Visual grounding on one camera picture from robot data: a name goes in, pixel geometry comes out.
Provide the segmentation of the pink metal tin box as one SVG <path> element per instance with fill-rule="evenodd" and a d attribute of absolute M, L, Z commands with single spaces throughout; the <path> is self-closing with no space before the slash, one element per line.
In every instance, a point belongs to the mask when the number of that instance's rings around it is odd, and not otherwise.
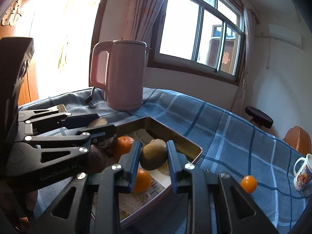
<path fill-rule="evenodd" d="M 203 152 L 202 148 L 152 117 L 142 117 L 123 124 L 108 124 L 99 118 L 89 125 L 107 129 L 105 138 L 95 139 L 92 153 L 92 168 L 101 170 L 118 162 L 129 152 L 133 141 L 142 144 L 139 161 L 139 177 L 134 192 L 119 195 L 120 224 L 124 229 L 152 210 L 169 194 L 171 179 L 165 159 L 165 143 L 173 141 L 178 153 L 195 164 Z"/>

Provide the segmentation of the blue plaid tablecloth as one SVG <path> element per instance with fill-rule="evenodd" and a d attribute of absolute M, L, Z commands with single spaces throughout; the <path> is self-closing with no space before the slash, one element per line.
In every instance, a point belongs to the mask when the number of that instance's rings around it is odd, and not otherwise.
<path fill-rule="evenodd" d="M 22 109 L 47 109 L 58 104 L 64 104 L 71 113 L 97 113 L 109 123 L 150 116 L 165 124 L 202 148 L 199 168 L 228 172 L 237 181 L 254 176 L 258 186 L 252 198 L 279 233 L 288 233 L 295 226 L 311 199 L 311 186 L 299 192 L 293 184 L 293 167 L 300 158 L 296 150 L 245 119 L 202 100 L 146 88 L 142 106 L 122 112 L 107 106 L 102 90 L 85 89 L 34 101 Z"/>

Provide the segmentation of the pink curtain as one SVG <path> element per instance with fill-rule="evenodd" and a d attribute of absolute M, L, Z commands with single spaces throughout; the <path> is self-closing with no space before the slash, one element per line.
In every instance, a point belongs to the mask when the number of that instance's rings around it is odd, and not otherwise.
<path fill-rule="evenodd" d="M 250 0 L 240 0 L 243 5 L 243 19 L 245 29 L 245 55 L 242 72 L 239 80 L 231 112 L 241 116 L 244 109 L 245 93 L 247 88 L 247 75 L 249 62 L 251 61 L 252 47 L 255 37 L 255 26 L 260 23 L 259 15 Z"/>
<path fill-rule="evenodd" d="M 164 0 L 130 0 L 122 39 L 147 41 Z"/>

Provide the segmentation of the brown longan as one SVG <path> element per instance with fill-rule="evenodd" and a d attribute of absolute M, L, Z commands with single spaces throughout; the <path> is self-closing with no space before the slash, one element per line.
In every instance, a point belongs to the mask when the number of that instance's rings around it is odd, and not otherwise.
<path fill-rule="evenodd" d="M 140 164 L 145 170 L 152 171 L 166 162 L 167 155 L 166 142 L 162 139 L 153 139 L 143 147 Z"/>

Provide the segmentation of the pink right curtain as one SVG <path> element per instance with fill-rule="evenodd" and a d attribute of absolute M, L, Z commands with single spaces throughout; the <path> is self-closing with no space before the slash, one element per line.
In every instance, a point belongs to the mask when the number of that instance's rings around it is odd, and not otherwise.
<path fill-rule="evenodd" d="M 241 116 L 244 109 L 245 93 L 247 88 L 247 75 L 249 62 L 251 61 L 252 47 L 255 37 L 255 26 L 260 23 L 259 15 L 250 0 L 240 0 L 243 5 L 243 19 L 245 29 L 245 55 L 242 72 L 239 80 L 231 112 Z"/>

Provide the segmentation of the small round orange kumquat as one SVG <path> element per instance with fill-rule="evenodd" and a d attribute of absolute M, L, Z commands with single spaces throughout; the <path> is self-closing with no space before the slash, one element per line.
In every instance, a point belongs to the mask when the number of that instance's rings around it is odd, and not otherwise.
<path fill-rule="evenodd" d="M 252 194 L 257 186 L 257 180 L 252 175 L 247 175 L 241 180 L 241 187 L 248 194 Z"/>

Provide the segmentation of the brown leather chair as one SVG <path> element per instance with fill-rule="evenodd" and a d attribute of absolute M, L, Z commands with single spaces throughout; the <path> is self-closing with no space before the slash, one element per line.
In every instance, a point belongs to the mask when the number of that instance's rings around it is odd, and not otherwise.
<path fill-rule="evenodd" d="M 311 138 L 300 126 L 289 129 L 283 141 L 304 156 L 311 154 Z"/>

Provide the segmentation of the oval orange kumquat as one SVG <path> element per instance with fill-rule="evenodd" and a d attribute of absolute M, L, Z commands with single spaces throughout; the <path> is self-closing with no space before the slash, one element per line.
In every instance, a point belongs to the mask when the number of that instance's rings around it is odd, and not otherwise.
<path fill-rule="evenodd" d="M 146 191 L 152 183 L 151 177 L 147 171 L 143 169 L 137 170 L 135 186 L 132 190 L 133 193 L 141 193 Z"/>

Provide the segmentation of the white air conditioner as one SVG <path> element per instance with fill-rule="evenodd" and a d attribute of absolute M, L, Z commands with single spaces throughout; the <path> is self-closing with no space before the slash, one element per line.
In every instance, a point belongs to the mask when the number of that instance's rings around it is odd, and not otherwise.
<path fill-rule="evenodd" d="M 300 49 L 302 47 L 301 35 L 296 31 L 281 27 L 280 25 L 269 24 L 269 35 L 276 40 L 291 44 L 294 47 Z"/>

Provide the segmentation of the dark round stool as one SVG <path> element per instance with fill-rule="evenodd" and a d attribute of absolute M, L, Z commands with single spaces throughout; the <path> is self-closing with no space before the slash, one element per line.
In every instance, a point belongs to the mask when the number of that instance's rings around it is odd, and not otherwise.
<path fill-rule="evenodd" d="M 273 119 L 255 107 L 246 106 L 245 113 L 252 117 L 250 123 L 254 124 L 260 129 L 263 127 L 270 129 L 273 125 Z"/>

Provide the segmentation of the large orange tangerine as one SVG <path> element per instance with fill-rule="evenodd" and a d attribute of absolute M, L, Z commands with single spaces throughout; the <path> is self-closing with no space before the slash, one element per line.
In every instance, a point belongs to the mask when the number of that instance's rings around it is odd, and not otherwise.
<path fill-rule="evenodd" d="M 134 139 L 129 136 L 121 136 L 115 139 L 111 147 L 111 154 L 116 161 L 120 160 L 120 157 L 130 152 Z"/>

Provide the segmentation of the window with brown frame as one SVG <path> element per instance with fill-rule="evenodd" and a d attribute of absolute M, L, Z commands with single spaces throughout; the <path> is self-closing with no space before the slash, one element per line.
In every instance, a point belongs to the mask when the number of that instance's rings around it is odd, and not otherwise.
<path fill-rule="evenodd" d="M 245 52 L 239 0 L 164 0 L 148 66 L 238 84 Z"/>

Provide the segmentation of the pink electric kettle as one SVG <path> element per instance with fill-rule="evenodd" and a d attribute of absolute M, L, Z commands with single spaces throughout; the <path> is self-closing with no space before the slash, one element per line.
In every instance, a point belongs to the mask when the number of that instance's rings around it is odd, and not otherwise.
<path fill-rule="evenodd" d="M 108 107 L 116 110 L 135 110 L 143 102 L 143 83 L 146 55 L 150 48 L 143 41 L 114 40 L 97 43 L 93 48 L 90 82 L 104 90 Z M 107 53 L 105 81 L 98 80 L 102 65 L 100 54 Z"/>

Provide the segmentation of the pink left curtain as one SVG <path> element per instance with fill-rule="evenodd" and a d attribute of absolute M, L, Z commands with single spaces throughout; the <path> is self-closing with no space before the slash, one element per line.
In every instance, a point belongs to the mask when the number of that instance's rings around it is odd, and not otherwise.
<path fill-rule="evenodd" d="M 130 0 L 122 39 L 147 41 L 164 0 Z"/>

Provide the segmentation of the white cartoon mug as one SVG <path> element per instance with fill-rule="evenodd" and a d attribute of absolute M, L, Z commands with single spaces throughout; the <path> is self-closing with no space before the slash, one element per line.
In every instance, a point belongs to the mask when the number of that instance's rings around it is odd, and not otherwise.
<path fill-rule="evenodd" d="M 295 162 L 293 167 L 293 184 L 297 191 L 301 191 L 305 188 L 312 178 L 311 169 L 311 154 L 308 153 L 305 157 L 300 157 Z"/>

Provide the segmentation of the purple passion fruit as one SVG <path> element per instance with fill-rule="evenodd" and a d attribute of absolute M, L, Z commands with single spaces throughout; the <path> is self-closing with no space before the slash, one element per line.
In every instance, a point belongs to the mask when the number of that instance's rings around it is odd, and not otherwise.
<path fill-rule="evenodd" d="M 115 160 L 113 155 L 107 149 L 99 149 L 92 145 L 88 153 L 88 166 L 86 167 L 86 173 L 100 173 L 114 162 Z"/>

